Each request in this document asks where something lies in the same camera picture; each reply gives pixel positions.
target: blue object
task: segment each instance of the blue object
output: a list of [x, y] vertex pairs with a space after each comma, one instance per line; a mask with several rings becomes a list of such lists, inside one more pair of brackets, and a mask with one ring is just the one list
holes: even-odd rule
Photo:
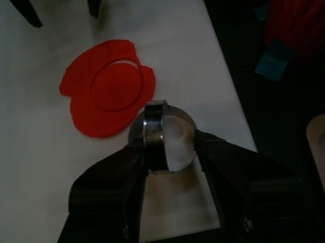
[[254, 14], [257, 15], [258, 19], [261, 21], [264, 21], [268, 17], [268, 13], [269, 13], [269, 5], [261, 5], [258, 7], [252, 8], [252, 11], [254, 12]]
[[270, 81], [280, 81], [293, 56], [294, 52], [276, 38], [262, 55], [256, 73], [264, 75]]

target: white surface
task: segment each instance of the white surface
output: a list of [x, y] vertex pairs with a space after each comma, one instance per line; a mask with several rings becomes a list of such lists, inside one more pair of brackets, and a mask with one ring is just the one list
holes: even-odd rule
[[308, 125], [308, 140], [325, 192], [325, 114], [312, 119]]
[[[166, 99], [198, 128], [254, 148], [209, 14], [201, 0], [103, 1], [100, 20], [87, 1], [34, 1], [42, 29], [11, 1], [0, 3], [0, 241], [56, 242], [70, 187], [99, 159], [127, 142], [129, 130], [96, 140], [75, 129], [70, 99], [59, 93], [64, 68], [88, 48], [129, 39], [157, 74], [155, 100]], [[205, 176], [195, 169], [150, 176], [141, 240], [218, 227]]]

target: silver metal part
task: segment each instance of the silver metal part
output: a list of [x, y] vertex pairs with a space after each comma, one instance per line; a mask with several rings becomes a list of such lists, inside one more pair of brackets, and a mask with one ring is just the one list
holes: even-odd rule
[[145, 158], [149, 161], [149, 167], [154, 174], [175, 172], [170, 170], [166, 161], [163, 116], [182, 119], [193, 131], [197, 128], [190, 115], [178, 107], [169, 105], [166, 101], [153, 101], [146, 105], [145, 111], [138, 115], [133, 123], [129, 142], [143, 137]]

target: dark background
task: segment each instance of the dark background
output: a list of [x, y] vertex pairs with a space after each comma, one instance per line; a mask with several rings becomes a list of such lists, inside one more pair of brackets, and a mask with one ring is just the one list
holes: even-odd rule
[[[280, 82], [254, 69], [265, 51], [264, 25], [252, 8], [264, 0], [205, 0], [238, 92], [258, 152], [284, 163], [301, 176], [306, 204], [324, 229], [324, 193], [306, 139], [309, 121], [325, 113], [325, 58], [289, 64]], [[221, 242], [219, 230], [185, 235], [170, 242]]]

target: white table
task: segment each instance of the white table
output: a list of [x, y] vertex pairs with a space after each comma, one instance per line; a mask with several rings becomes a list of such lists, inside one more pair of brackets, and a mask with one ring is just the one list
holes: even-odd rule
[[[185, 109], [202, 131], [256, 150], [213, 25], [201, 0], [107, 0], [99, 20], [87, 1], [35, 0], [34, 28], [11, 1], [0, 3], [0, 241], [56, 242], [76, 177], [127, 142], [75, 129], [59, 93], [66, 67], [111, 39], [131, 40], [155, 70], [155, 100]], [[149, 176], [141, 241], [218, 227], [205, 175]]]

